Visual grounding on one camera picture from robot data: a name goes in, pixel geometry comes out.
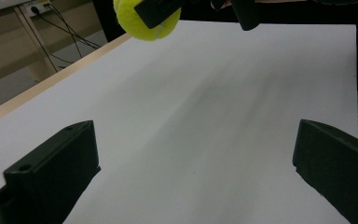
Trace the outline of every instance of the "wire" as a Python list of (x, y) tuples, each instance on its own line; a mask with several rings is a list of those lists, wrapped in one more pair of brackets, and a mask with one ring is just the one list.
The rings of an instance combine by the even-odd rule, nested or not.
[[(49, 24), (51, 24), (51, 25), (57, 27), (58, 29), (60, 29), (60, 30), (62, 30), (62, 31), (64, 31), (64, 32), (66, 32), (67, 34), (71, 34), (71, 33), (69, 33), (67, 30), (63, 29), (61, 26), (59, 26), (59, 25), (57, 25), (57, 24), (54, 24), (54, 23), (51, 22), (51, 21), (46, 20), (46, 18), (44, 18), (41, 14), (37, 14), (37, 15), (38, 15), (39, 18), (42, 19), (43, 21), (45, 21), (45, 22), (47, 22), (47, 23), (49, 23)], [(83, 39), (81, 36), (75, 35), (75, 37), (79, 38), (79, 42), (82, 43), (82, 44), (84, 44), (84, 45), (87, 45), (87, 46), (89, 46), (89, 47), (91, 47), (91, 48), (93, 48), (93, 49), (98, 49), (98, 48), (99, 48), (99, 47), (94, 47), (94, 46), (92, 46), (91, 44), (94, 44), (94, 43), (91, 42), (91, 44), (90, 44), (90, 43), (89, 43), (90, 41), (88, 41), (88, 40), (86, 40), (86, 39)]]
[(48, 57), (48, 60), (50, 61), (51, 65), (53, 65), (53, 68), (56, 72), (58, 72), (56, 66), (54, 65), (53, 61), (50, 59), (50, 57), (48, 56), (48, 52), (46, 51), (45, 47), (43, 47), (42, 43), (40, 42), (39, 38), (37, 37), (36, 33), (34, 32), (34, 29), (32, 28), (31, 24), (27, 21), (24, 13), (22, 13), (21, 8), (19, 6), (17, 6), (17, 8), (19, 9), (22, 17), (25, 19), (25, 21), (27, 22), (28, 26), (30, 27), (32, 33), (34, 34), (34, 37), (36, 37), (37, 42), (39, 43), (40, 47), (42, 47), (42, 50), (45, 52), (46, 56)]
[[(33, 13), (35, 13), (36, 15), (38, 15), (39, 17), (42, 18), (42, 16), (40, 15), (40, 12), (39, 12), (39, 9), (37, 7), (31, 7), (31, 10), (33, 11)], [(80, 58), (83, 58), (83, 56), (81, 55), (81, 52), (80, 52), (80, 49), (79, 49), (79, 46), (77, 45), (77, 42), (75, 40), (75, 37), (74, 35), (71, 33), (71, 29), (69, 28), (69, 25), (67, 23), (65, 23), (66, 25), (66, 29), (68, 29), (68, 33), (70, 33), (71, 37), (72, 37), (72, 40), (74, 41), (74, 44), (76, 46), (76, 49), (77, 49), (77, 52), (79, 53), (79, 56)]]
[(52, 4), (48, 4), (48, 7), (57, 15), (58, 18), (60, 18), (60, 20), (70, 29), (70, 32), (71, 33), (74, 33), (76, 37), (78, 37), (79, 39), (85, 41), (85, 42), (88, 42), (88, 43), (91, 43), (93, 44), (94, 46), (96, 46), (97, 48), (100, 48), (101, 46), (92, 42), (92, 41), (89, 41), (83, 37), (81, 37), (67, 22), (66, 20), (63, 18), (62, 14), (60, 13), (59, 10), (57, 10), (57, 8), (55, 6), (53, 6)]
[(56, 58), (56, 59), (58, 59), (58, 60), (60, 60), (60, 61), (65, 62), (65, 63), (74, 63), (74, 62), (68, 62), (68, 61), (66, 61), (66, 60), (64, 60), (64, 59), (62, 59), (62, 58), (59, 58), (59, 57), (55, 56), (54, 54), (51, 54), (51, 56), (53, 56), (54, 58)]

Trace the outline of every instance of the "yellow tennis ball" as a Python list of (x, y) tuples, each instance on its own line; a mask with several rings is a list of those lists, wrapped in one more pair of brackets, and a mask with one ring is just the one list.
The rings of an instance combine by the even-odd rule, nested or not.
[(142, 0), (114, 0), (113, 6), (118, 23), (123, 30), (137, 39), (156, 40), (169, 35), (180, 19), (181, 9), (176, 10), (167, 20), (149, 29), (135, 11), (134, 7)]

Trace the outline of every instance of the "floor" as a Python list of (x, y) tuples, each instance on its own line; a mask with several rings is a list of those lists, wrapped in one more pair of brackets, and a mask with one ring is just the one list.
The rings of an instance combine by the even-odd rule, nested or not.
[[(103, 31), (99, 31), (93, 35), (90, 35), (86, 37), (86, 39), (100, 46), (107, 43)], [(95, 50), (79, 42), (77, 42), (77, 45), (83, 57)], [(54, 52), (53, 54), (67, 62), (75, 62), (80, 59), (75, 44), (72, 44), (64, 49)], [(55, 64), (57, 64), (59, 70), (62, 70), (64, 67), (70, 65), (69, 63), (65, 63), (64, 61), (60, 61), (58, 59), (54, 59), (54, 61)], [(19, 71), (16, 71), (6, 77), (1, 78), (0, 105), (19, 95), (20, 93), (30, 89), (36, 84), (37, 83), (31, 78), (27, 68), (22, 68)]]

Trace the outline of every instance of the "power strip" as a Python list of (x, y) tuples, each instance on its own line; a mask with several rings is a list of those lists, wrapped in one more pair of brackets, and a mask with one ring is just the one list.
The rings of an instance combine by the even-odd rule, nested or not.
[(50, 5), (50, 0), (34, 0), (31, 2), (24, 3), (24, 7), (28, 12), (30, 17), (36, 16), (36, 14), (31, 10), (31, 7), (37, 7), (39, 9), (39, 13), (43, 14), (47, 11), (50, 11), (51, 8), (48, 7)]

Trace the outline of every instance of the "white table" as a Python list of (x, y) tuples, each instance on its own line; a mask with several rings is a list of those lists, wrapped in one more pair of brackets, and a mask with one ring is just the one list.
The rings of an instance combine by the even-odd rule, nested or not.
[(0, 188), (10, 164), (93, 119), (102, 171), (65, 223), (348, 223), (291, 160), (301, 119), (357, 135), (354, 26), (181, 21), (111, 48), (0, 109)]

